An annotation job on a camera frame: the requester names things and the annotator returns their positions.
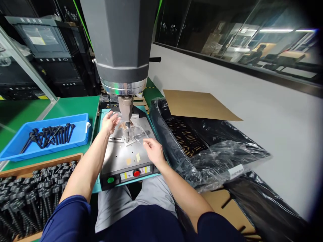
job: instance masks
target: white wall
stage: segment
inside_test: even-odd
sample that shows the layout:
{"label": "white wall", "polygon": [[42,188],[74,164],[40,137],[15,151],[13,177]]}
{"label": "white wall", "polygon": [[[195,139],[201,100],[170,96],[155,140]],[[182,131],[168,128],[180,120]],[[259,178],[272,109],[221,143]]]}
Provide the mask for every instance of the white wall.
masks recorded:
{"label": "white wall", "polygon": [[273,158],[255,172],[304,219],[320,185],[322,100],[152,44],[148,76],[159,90],[209,92],[242,122],[232,122]]}

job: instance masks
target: glass window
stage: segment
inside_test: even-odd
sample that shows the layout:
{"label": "glass window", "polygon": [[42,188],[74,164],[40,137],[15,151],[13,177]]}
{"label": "glass window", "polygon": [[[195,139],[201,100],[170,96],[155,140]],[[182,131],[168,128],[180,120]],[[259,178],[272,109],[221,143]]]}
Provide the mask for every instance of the glass window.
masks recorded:
{"label": "glass window", "polygon": [[[181,6],[174,2],[165,1],[164,15],[159,16],[159,36],[168,38],[156,42],[322,84],[317,30],[294,1],[191,0]],[[161,29],[175,20],[177,31],[171,39],[170,29]]]}

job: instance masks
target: gray pants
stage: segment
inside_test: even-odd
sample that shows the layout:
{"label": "gray pants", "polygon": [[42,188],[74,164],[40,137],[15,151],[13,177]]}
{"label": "gray pants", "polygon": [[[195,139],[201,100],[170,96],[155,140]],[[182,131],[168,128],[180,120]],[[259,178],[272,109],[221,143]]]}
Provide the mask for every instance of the gray pants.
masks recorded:
{"label": "gray pants", "polygon": [[158,205],[177,217],[173,196],[162,175],[158,175],[142,181],[141,191],[134,201],[127,186],[100,192],[95,232],[111,226],[139,205]]}

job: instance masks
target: green button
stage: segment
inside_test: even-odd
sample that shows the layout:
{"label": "green button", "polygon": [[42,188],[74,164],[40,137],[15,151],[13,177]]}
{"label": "green button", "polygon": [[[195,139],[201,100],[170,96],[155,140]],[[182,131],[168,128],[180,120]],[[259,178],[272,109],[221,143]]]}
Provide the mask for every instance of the green button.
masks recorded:
{"label": "green button", "polygon": [[113,183],[114,182],[114,178],[113,177],[109,177],[108,178],[108,183]]}

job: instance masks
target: handle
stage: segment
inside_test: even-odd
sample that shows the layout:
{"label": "handle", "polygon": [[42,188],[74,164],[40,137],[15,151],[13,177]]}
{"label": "handle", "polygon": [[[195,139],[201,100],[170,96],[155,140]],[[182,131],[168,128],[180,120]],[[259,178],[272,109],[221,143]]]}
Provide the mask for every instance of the handle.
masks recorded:
{"label": "handle", "polygon": [[151,57],[149,58],[149,62],[161,62],[161,57]]}

